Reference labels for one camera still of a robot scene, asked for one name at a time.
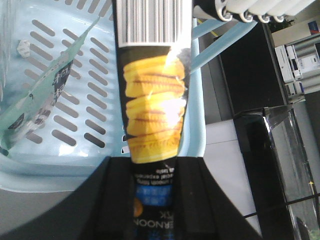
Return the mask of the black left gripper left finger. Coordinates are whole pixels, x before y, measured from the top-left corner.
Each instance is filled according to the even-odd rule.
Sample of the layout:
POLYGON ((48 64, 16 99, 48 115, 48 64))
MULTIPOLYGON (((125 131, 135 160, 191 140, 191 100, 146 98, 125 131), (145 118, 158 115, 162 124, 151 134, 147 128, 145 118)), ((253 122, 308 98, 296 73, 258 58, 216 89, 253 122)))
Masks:
POLYGON ((130 240, 133 177, 128 157, 105 159, 76 190, 0 192, 3 240, 130 240))

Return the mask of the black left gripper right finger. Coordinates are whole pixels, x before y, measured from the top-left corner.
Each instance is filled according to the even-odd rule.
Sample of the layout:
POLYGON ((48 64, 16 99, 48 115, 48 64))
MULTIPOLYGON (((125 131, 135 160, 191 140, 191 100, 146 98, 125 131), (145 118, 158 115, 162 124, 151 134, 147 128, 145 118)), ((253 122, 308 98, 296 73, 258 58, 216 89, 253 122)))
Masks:
POLYGON ((260 240, 202 157, 177 157, 173 177, 177 240, 260 240))

